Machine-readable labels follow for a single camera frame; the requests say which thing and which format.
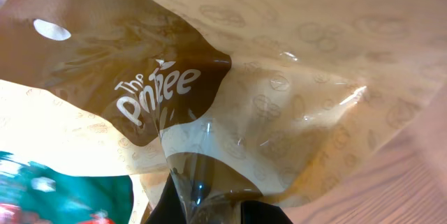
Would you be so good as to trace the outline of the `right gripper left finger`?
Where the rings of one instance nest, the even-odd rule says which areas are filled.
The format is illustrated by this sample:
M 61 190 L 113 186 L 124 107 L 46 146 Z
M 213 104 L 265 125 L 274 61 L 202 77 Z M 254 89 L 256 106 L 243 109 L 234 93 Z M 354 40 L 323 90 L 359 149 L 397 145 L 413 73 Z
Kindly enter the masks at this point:
M 171 175 L 168 176 L 161 198 L 145 224 L 186 224 L 186 219 Z

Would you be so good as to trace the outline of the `beige mushroom bag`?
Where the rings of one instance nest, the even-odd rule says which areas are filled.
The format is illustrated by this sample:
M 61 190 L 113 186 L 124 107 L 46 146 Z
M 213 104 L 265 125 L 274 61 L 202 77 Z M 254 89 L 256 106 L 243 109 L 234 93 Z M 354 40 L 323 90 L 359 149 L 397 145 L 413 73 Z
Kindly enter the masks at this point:
M 1 148 L 169 170 L 192 223 L 319 199 L 446 83 L 446 0 L 6 0 Z

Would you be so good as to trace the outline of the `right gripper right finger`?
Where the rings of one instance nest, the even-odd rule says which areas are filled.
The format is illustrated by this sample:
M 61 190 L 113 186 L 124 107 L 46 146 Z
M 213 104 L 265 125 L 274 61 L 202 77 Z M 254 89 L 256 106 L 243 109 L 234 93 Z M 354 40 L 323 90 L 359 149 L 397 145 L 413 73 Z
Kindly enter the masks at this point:
M 293 224 L 280 207 L 259 201 L 241 204 L 241 224 Z

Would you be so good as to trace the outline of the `green Nescafe coffee bag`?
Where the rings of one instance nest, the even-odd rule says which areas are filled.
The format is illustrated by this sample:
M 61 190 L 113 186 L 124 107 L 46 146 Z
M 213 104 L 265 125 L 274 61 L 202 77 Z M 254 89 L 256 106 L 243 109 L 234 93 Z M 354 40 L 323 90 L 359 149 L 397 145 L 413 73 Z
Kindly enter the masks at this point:
M 128 223 L 129 176 L 79 177 L 1 152 L 2 223 Z

